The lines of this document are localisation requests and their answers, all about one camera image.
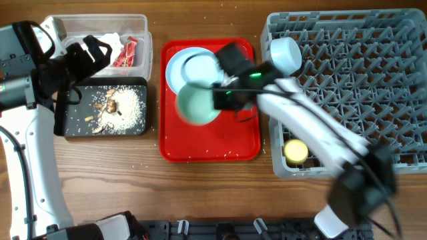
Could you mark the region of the red snack wrapper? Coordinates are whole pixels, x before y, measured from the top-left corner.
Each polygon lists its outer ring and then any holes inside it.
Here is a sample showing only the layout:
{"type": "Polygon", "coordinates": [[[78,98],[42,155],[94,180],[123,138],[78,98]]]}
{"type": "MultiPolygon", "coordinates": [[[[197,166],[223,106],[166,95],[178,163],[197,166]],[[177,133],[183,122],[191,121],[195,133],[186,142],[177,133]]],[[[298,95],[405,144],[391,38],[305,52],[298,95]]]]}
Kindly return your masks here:
{"type": "Polygon", "coordinates": [[[132,67],[134,58],[135,58],[135,48],[137,46],[138,40],[133,37],[127,38],[127,43],[125,44],[123,50],[116,58],[113,63],[114,67],[132,67]]]}

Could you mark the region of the light blue plate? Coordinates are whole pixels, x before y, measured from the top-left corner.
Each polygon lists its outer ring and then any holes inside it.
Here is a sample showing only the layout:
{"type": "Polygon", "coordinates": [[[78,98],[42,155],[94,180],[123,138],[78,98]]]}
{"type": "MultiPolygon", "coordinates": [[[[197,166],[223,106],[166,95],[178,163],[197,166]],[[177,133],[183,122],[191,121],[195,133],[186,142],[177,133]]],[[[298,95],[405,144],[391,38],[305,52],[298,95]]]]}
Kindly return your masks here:
{"type": "Polygon", "coordinates": [[[209,84],[221,83],[224,72],[220,69],[214,53],[202,47],[189,47],[178,51],[169,60],[165,70],[165,78],[169,88],[178,94],[179,90],[187,83],[181,75],[183,68],[189,81],[206,81],[209,84]]]}

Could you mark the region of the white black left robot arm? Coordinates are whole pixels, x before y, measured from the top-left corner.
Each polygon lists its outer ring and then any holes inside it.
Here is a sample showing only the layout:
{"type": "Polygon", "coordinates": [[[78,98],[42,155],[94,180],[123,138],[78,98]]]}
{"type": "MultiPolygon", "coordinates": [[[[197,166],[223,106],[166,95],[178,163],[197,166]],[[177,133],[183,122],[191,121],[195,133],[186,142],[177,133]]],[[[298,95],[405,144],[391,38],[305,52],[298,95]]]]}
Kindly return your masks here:
{"type": "Polygon", "coordinates": [[[1,28],[1,142],[12,200],[12,239],[149,239],[129,211],[75,225],[61,190],[53,136],[67,94],[110,63],[111,47],[92,35],[64,54],[43,50],[40,25],[1,28]]]}

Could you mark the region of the yellow plastic cup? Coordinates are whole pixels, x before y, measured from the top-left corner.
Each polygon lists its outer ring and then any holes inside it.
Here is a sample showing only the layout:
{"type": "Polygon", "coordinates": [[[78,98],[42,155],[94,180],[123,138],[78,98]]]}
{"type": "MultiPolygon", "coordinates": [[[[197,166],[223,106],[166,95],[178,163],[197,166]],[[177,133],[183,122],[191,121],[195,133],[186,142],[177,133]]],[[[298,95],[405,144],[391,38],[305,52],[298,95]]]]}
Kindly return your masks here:
{"type": "Polygon", "coordinates": [[[308,158],[308,147],[299,139],[291,139],[286,141],[283,148],[286,162],[290,165],[302,164],[308,158]]]}

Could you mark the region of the mint green bowl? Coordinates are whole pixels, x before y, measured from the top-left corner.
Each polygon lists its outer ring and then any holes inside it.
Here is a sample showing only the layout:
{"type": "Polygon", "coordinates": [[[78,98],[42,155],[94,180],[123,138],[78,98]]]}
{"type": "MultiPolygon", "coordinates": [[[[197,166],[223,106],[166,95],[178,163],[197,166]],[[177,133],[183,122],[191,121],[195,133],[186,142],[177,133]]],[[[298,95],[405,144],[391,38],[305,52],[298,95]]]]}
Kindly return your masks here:
{"type": "Polygon", "coordinates": [[[188,83],[179,90],[176,109],[179,116],[191,125],[206,125],[221,113],[214,108],[211,85],[203,81],[188,83]]]}

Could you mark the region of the light blue rice bowl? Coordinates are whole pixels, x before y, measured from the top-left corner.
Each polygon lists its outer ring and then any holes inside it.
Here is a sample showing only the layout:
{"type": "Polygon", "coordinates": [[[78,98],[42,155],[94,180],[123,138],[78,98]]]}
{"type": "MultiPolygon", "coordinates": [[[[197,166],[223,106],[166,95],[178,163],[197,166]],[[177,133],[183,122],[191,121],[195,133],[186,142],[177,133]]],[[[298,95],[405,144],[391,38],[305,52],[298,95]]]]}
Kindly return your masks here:
{"type": "Polygon", "coordinates": [[[270,45],[272,62],[285,76],[290,76],[302,66],[302,54],[291,37],[274,39],[270,45]]]}

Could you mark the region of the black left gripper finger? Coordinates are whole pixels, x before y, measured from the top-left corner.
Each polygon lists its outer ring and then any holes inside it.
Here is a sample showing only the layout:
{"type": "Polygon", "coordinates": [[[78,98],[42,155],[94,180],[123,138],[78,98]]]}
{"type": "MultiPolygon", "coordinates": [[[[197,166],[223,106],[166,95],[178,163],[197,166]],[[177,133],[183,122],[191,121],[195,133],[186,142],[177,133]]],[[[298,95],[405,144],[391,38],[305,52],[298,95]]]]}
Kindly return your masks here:
{"type": "Polygon", "coordinates": [[[75,86],[72,85],[70,89],[66,90],[65,88],[61,88],[57,92],[57,98],[54,100],[55,106],[55,124],[53,128],[53,133],[55,135],[64,135],[64,125],[65,125],[65,112],[67,110],[68,105],[78,105],[82,100],[81,91],[75,86]],[[73,90],[76,92],[78,96],[78,100],[72,101],[69,99],[70,91],[73,90]]]}
{"type": "Polygon", "coordinates": [[[92,35],[83,39],[87,49],[85,52],[89,57],[89,66],[98,72],[110,64],[112,48],[109,44],[100,41],[92,35]]]}

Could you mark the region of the rice and food scraps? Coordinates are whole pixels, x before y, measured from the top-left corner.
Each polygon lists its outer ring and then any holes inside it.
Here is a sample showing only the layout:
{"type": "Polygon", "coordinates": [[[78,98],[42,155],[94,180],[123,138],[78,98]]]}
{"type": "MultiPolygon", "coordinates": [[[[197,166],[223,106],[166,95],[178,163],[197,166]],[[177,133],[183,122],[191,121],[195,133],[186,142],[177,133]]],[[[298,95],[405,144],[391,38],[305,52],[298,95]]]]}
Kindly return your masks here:
{"type": "Polygon", "coordinates": [[[101,85],[87,87],[89,98],[85,122],[93,135],[139,135],[145,130],[146,87],[101,85]]]}

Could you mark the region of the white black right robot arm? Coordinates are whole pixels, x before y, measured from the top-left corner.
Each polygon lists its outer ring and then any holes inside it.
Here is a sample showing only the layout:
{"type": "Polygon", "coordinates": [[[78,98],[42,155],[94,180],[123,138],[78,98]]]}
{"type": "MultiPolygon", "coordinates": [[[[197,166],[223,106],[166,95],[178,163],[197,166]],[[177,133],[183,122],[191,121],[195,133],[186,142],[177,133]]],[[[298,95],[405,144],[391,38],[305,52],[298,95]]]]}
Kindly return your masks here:
{"type": "Polygon", "coordinates": [[[207,93],[213,109],[236,110],[255,103],[305,143],[336,178],[327,205],[314,218],[325,237],[335,238],[369,220],[381,205],[388,206],[395,224],[391,238],[403,237],[392,200],[396,179],[388,148],[351,132],[302,91],[292,77],[302,65],[293,39],[273,41],[272,60],[260,65],[247,59],[235,43],[213,53],[212,59],[227,79],[206,83],[182,65],[180,74],[188,87],[207,93]]]}

